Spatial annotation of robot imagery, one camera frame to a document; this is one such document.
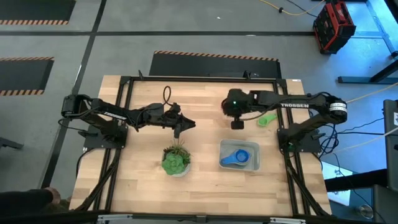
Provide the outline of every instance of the black floor mat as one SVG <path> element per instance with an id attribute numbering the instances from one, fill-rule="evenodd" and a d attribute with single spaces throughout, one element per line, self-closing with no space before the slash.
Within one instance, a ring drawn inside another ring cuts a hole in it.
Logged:
<path id="1" fill-rule="evenodd" d="M 41 95 L 53 57 L 0 58 L 0 96 Z"/>
<path id="2" fill-rule="evenodd" d="M 65 25 L 75 3 L 75 0 L 0 0 L 0 25 Z"/>
<path id="3" fill-rule="evenodd" d="M 275 58 L 187 53 L 157 50 L 149 75 L 186 77 L 242 77 L 244 71 L 253 78 L 281 78 Z"/>

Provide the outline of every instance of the green object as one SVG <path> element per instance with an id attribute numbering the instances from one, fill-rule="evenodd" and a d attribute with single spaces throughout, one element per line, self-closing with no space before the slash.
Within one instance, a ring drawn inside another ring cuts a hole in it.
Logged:
<path id="1" fill-rule="evenodd" d="M 181 174 L 185 170 L 182 156 L 168 153 L 162 162 L 162 167 L 168 175 Z"/>
<path id="2" fill-rule="evenodd" d="M 276 114 L 264 115 L 259 118 L 258 124 L 262 127 L 266 127 L 272 120 L 276 119 L 276 117 Z"/>

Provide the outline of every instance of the person's arm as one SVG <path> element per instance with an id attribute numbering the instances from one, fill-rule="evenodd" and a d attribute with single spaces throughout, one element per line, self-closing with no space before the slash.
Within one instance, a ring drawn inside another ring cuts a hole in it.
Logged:
<path id="1" fill-rule="evenodd" d="M 37 213 L 49 203 L 59 201 L 59 193 L 50 187 L 26 192 L 3 192 L 0 193 L 0 217 Z"/>

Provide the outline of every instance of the potted plant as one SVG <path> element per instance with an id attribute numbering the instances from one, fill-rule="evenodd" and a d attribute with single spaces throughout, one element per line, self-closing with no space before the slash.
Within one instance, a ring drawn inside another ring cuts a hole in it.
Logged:
<path id="1" fill-rule="evenodd" d="M 162 167 L 173 177 L 182 177 L 189 172 L 191 154 L 183 147 L 183 142 L 174 141 L 170 147 L 163 150 Z"/>

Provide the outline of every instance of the blue object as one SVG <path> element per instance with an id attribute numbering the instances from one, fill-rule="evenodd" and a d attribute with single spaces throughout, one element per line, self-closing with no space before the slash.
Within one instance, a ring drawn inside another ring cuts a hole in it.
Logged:
<path id="1" fill-rule="evenodd" d="M 234 151 L 231 155 L 228 157 L 225 157 L 221 160 L 221 164 L 227 165 L 227 164 L 237 164 L 237 165 L 246 165 L 249 162 L 250 159 L 250 153 L 247 152 L 244 149 L 238 149 Z"/>

